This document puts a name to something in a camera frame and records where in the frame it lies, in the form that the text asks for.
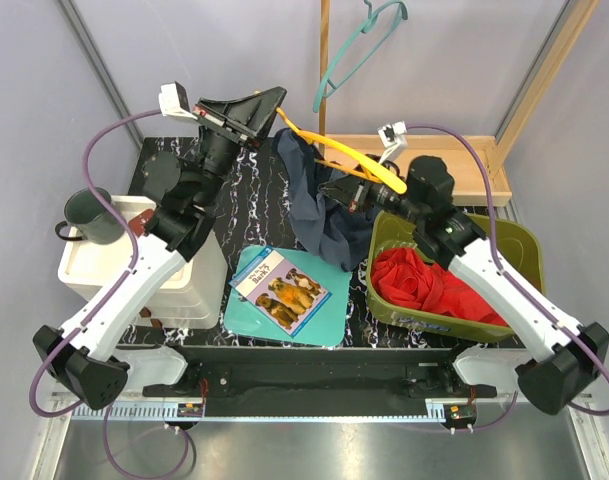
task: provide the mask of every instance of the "black marble table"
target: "black marble table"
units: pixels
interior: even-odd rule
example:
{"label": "black marble table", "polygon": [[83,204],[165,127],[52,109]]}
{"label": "black marble table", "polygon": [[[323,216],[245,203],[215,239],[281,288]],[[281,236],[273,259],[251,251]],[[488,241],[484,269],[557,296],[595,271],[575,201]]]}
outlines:
{"label": "black marble table", "polygon": [[[194,158],[197,139],[191,137],[146,138],[129,189],[141,195],[144,184],[143,162],[157,151],[169,151],[186,159]],[[216,201],[215,235],[228,262],[227,285],[222,298],[220,322],[209,330],[157,329],[131,326],[122,337],[123,344],[184,346],[297,346],[297,344],[258,340],[235,335],[221,322],[231,291],[228,285],[237,267],[240,252],[249,245],[301,249],[291,230],[288,212],[288,175],[279,158],[274,158],[270,142],[257,153],[244,153],[224,184]],[[486,208],[467,211],[487,214]],[[451,348],[460,340],[429,332],[408,330],[380,323],[366,305],[366,260],[353,272],[346,307],[346,333],[341,347],[377,348]],[[509,339],[507,346],[516,347]]]}

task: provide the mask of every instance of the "gray wall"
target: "gray wall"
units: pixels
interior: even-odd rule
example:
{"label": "gray wall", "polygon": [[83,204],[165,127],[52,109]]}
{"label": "gray wall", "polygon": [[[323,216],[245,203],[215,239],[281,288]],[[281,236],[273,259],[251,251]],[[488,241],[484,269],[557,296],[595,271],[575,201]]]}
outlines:
{"label": "gray wall", "polygon": [[[55,2],[0,0],[0,480],[27,478],[33,461],[33,333],[82,304],[57,280],[53,225],[83,186],[86,141],[116,118]],[[115,132],[93,157],[97,183],[124,192],[134,160]]]}
{"label": "gray wall", "polygon": [[[384,0],[374,0],[380,6]],[[227,99],[277,84],[300,126],[317,129],[319,0],[77,0],[132,111],[177,80],[190,99]],[[494,134],[562,0],[413,0],[409,20],[330,99],[327,130],[374,133],[397,120]],[[387,10],[338,66],[349,71],[388,30]],[[330,54],[366,18],[361,0],[331,2]],[[165,119],[147,135],[192,135]]]}
{"label": "gray wall", "polygon": [[[609,330],[609,0],[562,66],[507,169],[522,220],[542,243],[550,296],[582,322]],[[606,407],[609,390],[599,383]],[[609,435],[609,418],[603,423]]]}

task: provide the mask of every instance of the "olive green basket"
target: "olive green basket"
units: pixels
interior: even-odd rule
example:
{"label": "olive green basket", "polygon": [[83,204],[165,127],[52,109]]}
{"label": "olive green basket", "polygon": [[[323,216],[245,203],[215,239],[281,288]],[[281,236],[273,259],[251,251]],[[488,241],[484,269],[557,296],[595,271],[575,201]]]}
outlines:
{"label": "olive green basket", "polygon": [[[472,214],[469,217],[486,233],[490,232],[488,217]],[[515,222],[498,219],[496,225],[497,246],[501,254],[531,285],[544,293],[542,256],[537,239],[530,231]],[[381,212],[375,220],[366,270],[368,287],[366,303],[375,318],[380,322],[398,327],[426,330],[482,343],[499,342],[513,335],[514,332],[509,327],[397,307],[378,295],[371,284],[371,265],[384,250],[397,247],[415,248],[413,230],[415,230],[415,225],[386,212]],[[422,260],[428,261],[421,252],[418,251],[418,253]]]}

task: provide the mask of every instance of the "dog picture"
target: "dog picture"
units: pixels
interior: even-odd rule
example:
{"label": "dog picture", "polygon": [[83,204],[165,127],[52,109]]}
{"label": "dog picture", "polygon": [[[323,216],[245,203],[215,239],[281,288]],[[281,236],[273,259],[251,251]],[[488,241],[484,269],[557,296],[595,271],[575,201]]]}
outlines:
{"label": "dog picture", "polygon": [[290,330],[294,323],[298,322],[297,315],[284,305],[282,302],[272,299],[266,293],[262,293],[255,300],[255,305],[263,307],[277,322],[287,330]]}
{"label": "dog picture", "polygon": [[286,283],[281,277],[271,280],[268,289],[275,292],[280,302],[293,310],[296,315],[303,314],[313,306],[313,295],[306,288]]}
{"label": "dog picture", "polygon": [[302,272],[298,272],[297,269],[291,268],[286,274],[287,280],[293,280],[293,283],[298,287],[305,288],[313,296],[317,297],[321,292],[321,286],[319,283],[311,280],[311,277],[304,275]]}

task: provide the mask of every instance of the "yellow hanger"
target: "yellow hanger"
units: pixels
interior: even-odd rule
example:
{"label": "yellow hanger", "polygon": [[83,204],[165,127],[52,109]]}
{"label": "yellow hanger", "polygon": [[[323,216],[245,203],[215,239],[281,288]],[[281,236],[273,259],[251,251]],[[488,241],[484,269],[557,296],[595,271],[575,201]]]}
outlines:
{"label": "yellow hanger", "polygon": [[325,160],[318,161],[318,163],[326,165],[327,167],[341,170],[342,172],[346,172],[351,175],[355,175],[356,177],[370,180],[371,182],[384,183],[388,187],[390,187],[395,193],[406,193],[406,183],[385,166],[380,165],[375,160],[368,158],[363,153],[358,152],[357,150],[349,147],[348,145],[344,145],[343,143],[333,140],[332,138],[328,138],[317,133],[308,132],[306,130],[300,130],[293,122],[289,120],[289,118],[284,113],[284,110],[282,110],[281,108],[277,108],[276,112],[280,117],[282,117],[284,123],[291,130],[293,130],[298,136],[306,140],[309,144],[313,142],[318,142],[323,145],[326,145],[327,147],[334,148],[335,150],[345,153],[354,160],[357,160],[360,166],[364,169],[364,173]]}

